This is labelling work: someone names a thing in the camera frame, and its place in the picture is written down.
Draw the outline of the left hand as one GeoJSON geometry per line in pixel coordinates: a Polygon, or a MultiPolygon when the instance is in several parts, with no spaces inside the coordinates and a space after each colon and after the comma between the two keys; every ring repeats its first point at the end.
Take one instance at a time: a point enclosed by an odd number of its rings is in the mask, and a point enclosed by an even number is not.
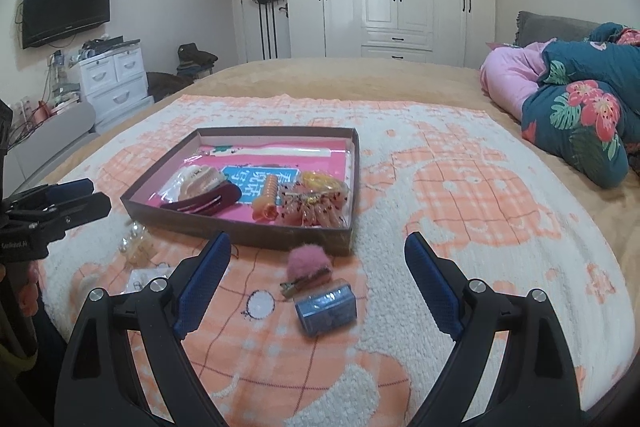
{"type": "Polygon", "coordinates": [[[13,263],[9,268],[1,265],[1,280],[4,279],[9,279],[23,317],[33,317],[39,308],[38,262],[13,263]]]}

